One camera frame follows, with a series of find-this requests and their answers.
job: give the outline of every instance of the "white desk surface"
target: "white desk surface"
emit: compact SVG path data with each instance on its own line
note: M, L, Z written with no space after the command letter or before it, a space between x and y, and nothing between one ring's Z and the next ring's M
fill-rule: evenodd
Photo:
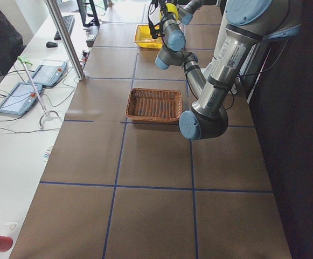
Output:
M78 57L82 50L88 50L86 45L86 34L83 31L81 19L78 13L75 14L75 25L71 34L73 45ZM58 47L48 49L46 42L53 41L56 32L52 18L49 16L38 32L32 38L22 56L33 62L29 66L30 70L35 70L42 59L56 59L68 61L68 67L71 67L69 58L62 41L58 40ZM15 63L18 70L22 70L19 62ZM4 78L0 84L0 89L10 92L16 83L21 79L18 74L12 73ZM65 79L66 84L73 87L77 85L77 77L72 70ZM44 90L53 104L58 104L64 100L73 89L59 83L52 89ZM43 120L44 129L60 128L64 119L72 95L60 106L53 108L48 100L44 100L48 110L55 110L59 113L61 119L54 117ZM39 119L43 115L43 110L39 103L30 110L21 119L11 122L0 122L0 127L14 131L34 131L39 130ZM0 120L14 119L15 116L0 114ZM0 235L10 236L14 244L21 230L23 221L26 217L28 208L32 202L34 193L37 189L40 177L43 174L46 162L44 153L48 146L52 146L57 138L59 131L35 132L30 134L13 134L0 129ZM0 259L9 258L12 248L0 253Z

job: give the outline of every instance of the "black mouse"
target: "black mouse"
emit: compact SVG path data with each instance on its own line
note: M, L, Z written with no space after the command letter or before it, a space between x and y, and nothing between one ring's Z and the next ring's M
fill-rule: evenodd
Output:
M56 42L47 42L46 47L58 47L58 43Z

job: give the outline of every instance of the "black wall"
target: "black wall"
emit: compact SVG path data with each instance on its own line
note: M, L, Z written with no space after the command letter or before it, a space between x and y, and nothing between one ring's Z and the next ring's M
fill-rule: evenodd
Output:
M283 43L272 45L269 67ZM261 75L251 113L293 259L313 258L313 1L301 34Z

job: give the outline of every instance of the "black keyboard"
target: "black keyboard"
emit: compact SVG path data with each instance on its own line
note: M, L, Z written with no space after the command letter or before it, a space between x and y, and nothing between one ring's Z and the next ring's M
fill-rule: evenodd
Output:
M66 27L69 35L71 35L71 31L72 31L72 28L74 27L74 23L75 23L75 16L74 15L67 15L67 16L63 16L62 18L63 18L65 27ZM60 35L59 35L58 31L55 33L54 39L60 40Z

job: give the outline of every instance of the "metal rod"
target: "metal rod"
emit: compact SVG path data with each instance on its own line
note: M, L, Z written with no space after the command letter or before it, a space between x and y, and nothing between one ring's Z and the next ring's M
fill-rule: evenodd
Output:
M27 74L27 76L28 76L28 79L29 79L29 81L31 82L31 84L32 84L32 86L33 86L33 89L34 89L34 91L35 91L35 93L36 93L36 95L37 95L37 97L38 97L39 103L40 103L41 107L43 108L43 111L44 111L45 115L48 116L48 112L47 112L46 106L45 106L43 100L42 100L41 97L40 97L40 94L39 94L39 92L38 92L38 89L37 89L36 85L34 84L31 75L29 74L29 71L28 71L28 68L27 68L26 64L25 64L25 63L21 63L21 64L23 65L23 68L24 68L25 71L26 71L26 74Z
M85 74L84 74L82 67L80 65L80 62L77 58L75 48L71 42L69 33L65 27L65 24L64 24L63 18L61 16L61 13L59 11L56 0L45 0L45 3L47 5L47 8L48 8L50 14L51 14L51 17L53 19L55 27L57 28L57 30L60 34L60 37L63 40L64 47L65 47L65 50L69 56L71 64L76 71L77 77L81 81L85 78Z

